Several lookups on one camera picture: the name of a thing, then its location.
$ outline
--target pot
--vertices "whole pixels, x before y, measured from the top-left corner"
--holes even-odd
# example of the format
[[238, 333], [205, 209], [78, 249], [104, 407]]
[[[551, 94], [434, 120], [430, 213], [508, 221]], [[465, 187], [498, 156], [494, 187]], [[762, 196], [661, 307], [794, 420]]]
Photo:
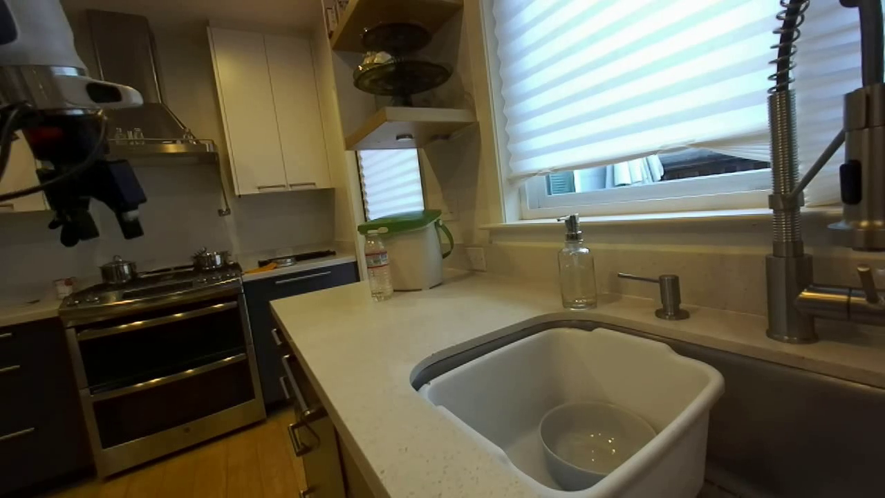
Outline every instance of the pot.
[[195, 272], [213, 272], [213, 268], [224, 268], [226, 266], [226, 252], [195, 252], [194, 254], [194, 268]]
[[132, 260], [114, 259], [111, 263], [101, 266], [101, 279], [108, 286], [123, 286], [137, 279], [137, 268]]

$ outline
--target bottle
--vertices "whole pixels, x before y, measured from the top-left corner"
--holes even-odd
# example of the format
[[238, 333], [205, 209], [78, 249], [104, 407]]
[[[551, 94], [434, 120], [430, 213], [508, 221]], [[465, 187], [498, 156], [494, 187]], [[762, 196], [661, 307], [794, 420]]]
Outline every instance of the bottle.
[[564, 246], [558, 252], [558, 290], [566, 310], [588, 310], [598, 306], [595, 254], [580, 239], [577, 216], [564, 221]]
[[368, 230], [364, 234], [364, 272], [368, 272], [368, 288], [372, 300], [390, 300], [393, 282], [390, 282], [390, 252], [385, 246], [387, 230]]

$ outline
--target wooden floor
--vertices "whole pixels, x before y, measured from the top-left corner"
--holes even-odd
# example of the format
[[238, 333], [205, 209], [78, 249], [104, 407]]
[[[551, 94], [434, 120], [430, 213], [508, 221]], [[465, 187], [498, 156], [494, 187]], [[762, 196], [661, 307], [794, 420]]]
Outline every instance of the wooden floor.
[[53, 498], [292, 498], [302, 465], [288, 443], [291, 414], [274, 414], [260, 426], [195, 447], [176, 458], [121, 474], [108, 481], [80, 481]]

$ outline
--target range hood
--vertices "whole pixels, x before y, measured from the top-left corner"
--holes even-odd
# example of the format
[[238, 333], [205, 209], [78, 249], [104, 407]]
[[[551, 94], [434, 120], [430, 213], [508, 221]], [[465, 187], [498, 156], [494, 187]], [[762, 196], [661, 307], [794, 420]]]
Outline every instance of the range hood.
[[128, 84], [144, 106], [108, 111], [108, 145], [121, 159], [213, 159], [215, 145], [195, 138], [162, 104], [154, 39], [144, 17], [86, 11], [80, 34], [86, 66], [94, 79]]

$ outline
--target stovetop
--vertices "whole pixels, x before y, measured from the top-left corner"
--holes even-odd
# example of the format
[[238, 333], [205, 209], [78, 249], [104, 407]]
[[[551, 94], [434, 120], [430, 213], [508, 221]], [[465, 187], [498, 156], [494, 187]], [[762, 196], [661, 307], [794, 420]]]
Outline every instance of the stovetop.
[[148, 307], [169, 307], [176, 301], [210, 300], [219, 290], [240, 286], [242, 268], [238, 263], [195, 272], [194, 266], [172, 266], [140, 272], [134, 279], [111, 286], [98, 282], [75, 290], [61, 301], [64, 321], [98, 321], [108, 317], [132, 317]]

